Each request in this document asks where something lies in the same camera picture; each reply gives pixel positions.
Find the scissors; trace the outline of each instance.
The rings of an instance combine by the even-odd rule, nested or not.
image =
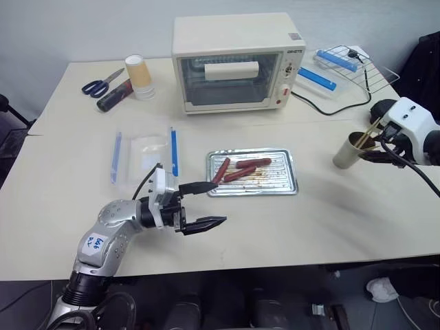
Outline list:
[[[119,69],[117,72],[113,72],[105,80],[95,80],[89,82],[81,90],[85,95],[90,95],[92,98],[100,98],[109,90],[109,83],[119,76],[124,71],[124,68]]]

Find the cable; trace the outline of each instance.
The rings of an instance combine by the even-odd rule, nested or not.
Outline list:
[[[406,310],[404,309],[404,307],[402,306],[402,303],[400,302],[399,297],[397,297],[397,302],[399,303],[400,309],[401,311],[404,313],[404,315],[406,316],[406,318],[411,322],[411,324],[414,326],[414,328],[416,328],[417,330],[421,330],[419,328],[419,326],[417,324],[415,324],[415,322],[413,321],[412,318],[410,318],[410,316],[408,315],[408,313],[406,313]]]
[[[127,310],[127,320],[126,320],[126,330],[134,330],[136,321],[136,303],[132,296],[125,292],[115,292],[109,297],[105,298],[102,303],[100,303],[92,312],[94,319],[98,318],[98,314],[112,301],[115,299],[123,299],[126,303]]]
[[[52,324],[46,330],[55,330],[58,328],[64,321],[69,320],[71,318],[80,318],[82,319],[82,327],[85,330],[96,330],[96,323],[94,317],[88,311],[69,311],[66,314],[63,314],[59,318],[55,319]]]
[[[311,105],[317,112],[319,112],[320,114],[324,115],[324,116],[332,116],[335,115],[341,111],[350,109],[350,108],[354,108],[354,107],[358,107],[360,105],[366,105],[371,101],[371,93],[370,93],[370,86],[369,86],[369,79],[368,76],[366,74],[366,69],[364,68],[364,76],[365,76],[365,86],[366,86],[366,90],[367,90],[367,94],[368,94],[368,100],[362,103],[357,103],[357,104],[352,104],[352,105],[348,105],[346,107],[343,107],[339,110],[336,110],[334,112],[324,112],[323,110],[321,110],[315,103],[313,103],[312,101],[310,101],[308,98],[305,98],[304,96],[301,96],[297,93],[295,93],[294,91],[291,91],[291,94],[296,96],[297,98],[309,103],[309,105]]]
[[[38,326],[38,328],[36,328],[36,330],[41,330],[44,327],[44,324],[46,323],[47,319],[50,317],[50,314],[52,313],[52,294],[53,294],[53,291],[54,291],[54,285],[53,285],[52,281],[50,281],[50,305],[49,305],[49,311],[46,314],[46,316],[44,317],[43,321]]]
[[[386,130],[387,130],[387,127],[384,129],[384,134],[382,134],[382,136],[380,138],[380,145],[382,146],[382,148],[395,160],[401,162],[403,165],[407,165],[409,168],[411,168],[413,171],[415,171],[418,175],[420,175],[420,177],[429,185],[429,187],[432,189],[432,191],[434,191],[434,193],[438,197],[440,197],[440,190],[434,185],[434,183],[430,180],[430,178],[427,177],[426,174],[422,172],[422,170],[420,168],[418,168],[414,164],[411,164],[411,162],[409,162],[408,160],[406,160],[402,156],[399,156],[398,154],[396,154],[394,151],[392,151],[391,149],[389,149],[387,147],[385,140],[384,140],[384,135],[386,135]]]
[[[154,171],[156,171],[156,168],[162,168],[162,165],[160,163],[157,163],[153,169],[150,171],[149,174],[146,175],[146,177],[142,180],[142,182],[140,183],[140,185],[137,187],[135,194],[133,195],[132,200],[135,200],[136,197],[138,196],[140,190],[142,189],[142,187],[145,185],[145,182],[150,178],[151,175],[153,175]]]
[[[376,319],[376,311],[377,311],[377,303],[375,303],[375,305],[374,305],[373,319],[371,321],[370,330],[373,330],[374,321]]]
[[[20,299],[22,299],[22,297],[26,296],[27,294],[31,293],[34,290],[37,290],[40,287],[44,287],[45,285],[48,285],[50,283],[50,281],[41,283],[39,285],[35,285],[34,287],[31,287],[30,289],[24,291],[20,296],[18,296],[17,298],[15,298],[13,301],[11,301],[9,304],[7,304],[5,307],[0,309],[0,313],[3,313],[6,309],[8,309],[9,307],[13,306],[17,301],[19,301]]]
[[[430,311],[431,311],[436,317],[440,318],[440,314],[438,314],[438,313],[435,311],[435,305],[437,305],[439,302],[438,302],[438,301],[435,301],[434,304],[431,306],[431,303],[432,303],[433,301],[434,301],[433,299],[430,299],[430,300],[429,300],[429,304],[428,304],[428,306],[429,306],[429,310],[430,310]]]

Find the hot dog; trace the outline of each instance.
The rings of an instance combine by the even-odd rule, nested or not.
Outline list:
[[[259,159],[249,159],[249,160],[241,160],[236,163],[236,168],[247,168],[251,166],[264,166],[270,165],[272,163],[272,159],[270,158],[259,158]]]
[[[252,174],[253,172],[255,172],[255,170],[256,170],[256,166],[247,167],[244,168],[243,170],[238,170],[237,172],[233,172],[231,174],[225,175],[225,177],[223,178],[223,182],[231,182],[237,180],[240,177],[244,177],[246,175]]]
[[[225,159],[225,161],[220,165],[219,170],[217,173],[215,173],[214,178],[211,180],[212,183],[218,184],[221,181],[221,178],[225,175],[226,170],[228,169],[229,163],[231,162],[231,159],[228,157]]]

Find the tan cup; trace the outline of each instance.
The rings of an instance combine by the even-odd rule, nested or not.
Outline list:
[[[125,59],[125,66],[136,98],[139,100],[151,99],[155,91],[144,58],[140,55],[130,55]]]
[[[349,135],[348,139],[345,140],[335,157],[333,157],[333,164],[335,164],[335,166],[347,169],[359,160],[360,153],[363,153],[367,148],[375,146],[374,140],[369,137],[362,146],[362,149],[355,148],[354,145],[360,139],[362,134],[364,133],[352,132],[352,134]]]

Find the sticker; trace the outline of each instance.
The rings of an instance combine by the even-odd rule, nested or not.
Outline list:
[[[289,33],[289,37],[293,41],[295,41],[295,40],[302,40],[302,38],[301,38],[299,33]]]
[[[96,234],[92,232],[84,242],[81,252],[87,256],[91,256],[101,251],[104,246],[104,242],[108,239],[107,236]]]

